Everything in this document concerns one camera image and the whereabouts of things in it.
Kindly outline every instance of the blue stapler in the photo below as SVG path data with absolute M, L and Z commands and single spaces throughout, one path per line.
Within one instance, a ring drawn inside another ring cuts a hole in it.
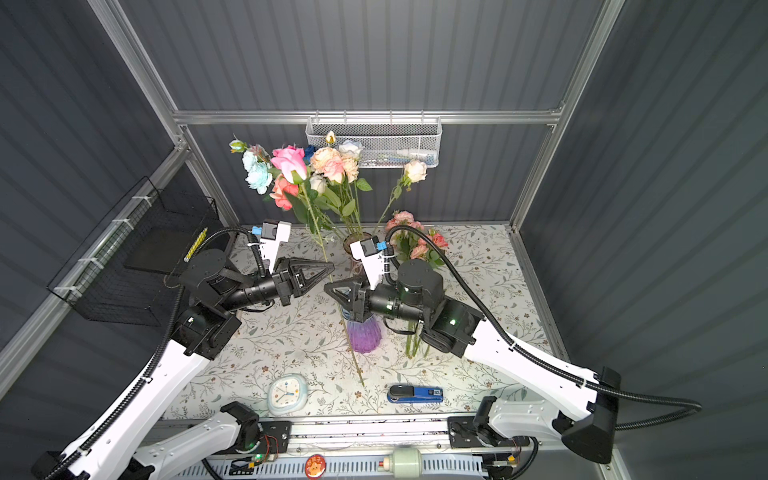
M 440 403 L 442 389 L 434 386 L 393 385 L 386 399 L 391 403 Z

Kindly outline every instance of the yellow marker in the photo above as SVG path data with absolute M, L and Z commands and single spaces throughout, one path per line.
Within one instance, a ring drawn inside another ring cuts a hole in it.
M 205 230 L 200 232 L 200 235 L 197 236 L 197 240 L 194 241 L 192 244 L 192 248 L 190 248 L 190 251 L 187 252 L 187 256 L 184 258 L 184 261 L 189 263 L 190 258 L 194 255 L 195 250 L 197 250 L 200 247 L 200 244 L 203 243 L 203 240 L 205 240 L 205 236 L 208 233 L 208 227 L 205 227 Z

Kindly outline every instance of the green cylinder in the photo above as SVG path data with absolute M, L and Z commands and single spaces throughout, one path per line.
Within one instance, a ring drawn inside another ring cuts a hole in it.
M 422 474 L 422 453 L 417 449 L 395 449 L 389 456 L 395 478 L 418 478 Z

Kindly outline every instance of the white mesh basket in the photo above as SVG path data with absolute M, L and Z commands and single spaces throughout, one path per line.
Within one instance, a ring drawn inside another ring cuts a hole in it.
M 360 168 L 402 168 L 413 159 L 427 167 L 437 167 L 440 153 L 442 124 L 423 122 L 412 124 L 325 124 L 310 117 L 306 121 L 306 141 L 310 145 L 327 147 L 326 135 L 333 131 L 338 147 L 344 140 L 358 141 L 365 149 Z

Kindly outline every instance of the clock face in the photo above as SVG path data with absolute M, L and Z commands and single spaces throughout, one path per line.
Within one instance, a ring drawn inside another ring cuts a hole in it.
M 272 384 L 270 403 L 278 409 L 296 405 L 301 398 L 301 385 L 295 377 L 285 377 Z

